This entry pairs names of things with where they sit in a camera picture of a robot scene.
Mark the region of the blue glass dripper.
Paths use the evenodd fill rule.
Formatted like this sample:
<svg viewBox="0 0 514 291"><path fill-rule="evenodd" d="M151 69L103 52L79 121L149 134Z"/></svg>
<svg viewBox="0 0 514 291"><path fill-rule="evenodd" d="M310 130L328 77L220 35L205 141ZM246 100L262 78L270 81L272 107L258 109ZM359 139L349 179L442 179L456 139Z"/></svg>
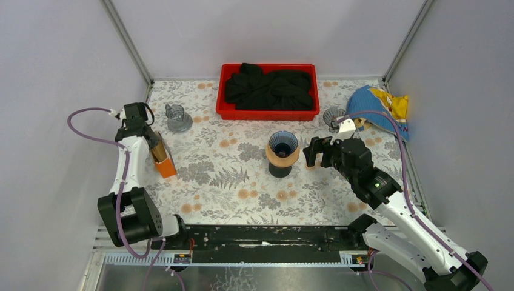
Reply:
<svg viewBox="0 0 514 291"><path fill-rule="evenodd" d="M293 133L281 130L271 135L269 146L276 156L286 158L298 148L298 140Z"/></svg>

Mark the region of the wooden ring holder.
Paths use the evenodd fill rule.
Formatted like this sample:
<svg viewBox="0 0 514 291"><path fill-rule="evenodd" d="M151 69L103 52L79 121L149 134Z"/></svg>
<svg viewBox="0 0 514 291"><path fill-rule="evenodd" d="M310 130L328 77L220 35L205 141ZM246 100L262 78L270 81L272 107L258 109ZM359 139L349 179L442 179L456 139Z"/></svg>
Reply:
<svg viewBox="0 0 514 291"><path fill-rule="evenodd" d="M294 165L295 162L297 162L300 155L300 148L296 148L296 150L292 154L285 158L282 158L275 154L271 147L267 144L265 148L265 153L269 163L279 168L285 168L290 167Z"/></svg>

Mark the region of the orange coffee filter box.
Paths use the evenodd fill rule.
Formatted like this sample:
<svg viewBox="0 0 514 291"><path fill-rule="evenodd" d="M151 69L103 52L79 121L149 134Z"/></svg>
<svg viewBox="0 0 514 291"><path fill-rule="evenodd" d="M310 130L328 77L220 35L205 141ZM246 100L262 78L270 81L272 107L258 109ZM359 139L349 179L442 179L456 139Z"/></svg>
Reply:
<svg viewBox="0 0 514 291"><path fill-rule="evenodd" d="M161 139L163 142L164 142L164 138L162 137L162 135L157 132L157 135L158 135L158 138L159 140ZM175 163L173 162L173 158L167 148L167 145L165 144L164 142L164 145L165 145L165 148L166 148L166 152L168 154L168 158L163 161L162 163L154 163L157 171L160 173L160 175L163 177L163 178L169 178L171 176L175 176L177 174L177 170L176 170L176 167L175 167Z"/></svg>

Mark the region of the dark red glass carafe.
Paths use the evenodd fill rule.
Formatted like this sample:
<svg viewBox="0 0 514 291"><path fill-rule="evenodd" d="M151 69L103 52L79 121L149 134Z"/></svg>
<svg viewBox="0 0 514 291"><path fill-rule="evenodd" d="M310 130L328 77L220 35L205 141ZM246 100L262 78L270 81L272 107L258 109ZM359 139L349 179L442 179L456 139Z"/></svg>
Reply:
<svg viewBox="0 0 514 291"><path fill-rule="evenodd" d="M275 178L285 178L288 176L292 170L292 166L288 167L278 167L271 163L269 163L269 173Z"/></svg>

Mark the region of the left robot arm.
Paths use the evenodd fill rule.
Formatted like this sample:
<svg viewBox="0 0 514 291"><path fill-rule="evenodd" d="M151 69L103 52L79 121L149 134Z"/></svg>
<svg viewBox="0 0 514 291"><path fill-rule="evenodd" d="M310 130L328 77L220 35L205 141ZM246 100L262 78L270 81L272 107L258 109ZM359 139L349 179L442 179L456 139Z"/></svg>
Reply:
<svg viewBox="0 0 514 291"><path fill-rule="evenodd" d="M143 186L147 158L162 177L176 174L162 136L151 128L154 114L146 103L137 102L125 105L116 116L122 126L114 139L119 149L115 181L97 202L109 237L116 247L163 237L166 247L181 249L189 238L184 220L160 214Z"/></svg>

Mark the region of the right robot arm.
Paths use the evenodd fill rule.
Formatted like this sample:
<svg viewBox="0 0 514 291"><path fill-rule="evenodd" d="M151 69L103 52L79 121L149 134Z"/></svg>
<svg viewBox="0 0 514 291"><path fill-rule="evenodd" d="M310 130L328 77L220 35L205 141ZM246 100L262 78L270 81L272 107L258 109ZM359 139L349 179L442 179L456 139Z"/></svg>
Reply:
<svg viewBox="0 0 514 291"><path fill-rule="evenodd" d="M389 256L418 277L426 290L472 290L483 281L488 265L485 256L457 245L414 207L401 186L374 166L371 151L362 140L314 137L303 152L309 167L322 154L322 167L333 167L358 199L406 236L402 239L371 216L361 215L349 225L347 240L351 247L362 250L369 246Z"/></svg>

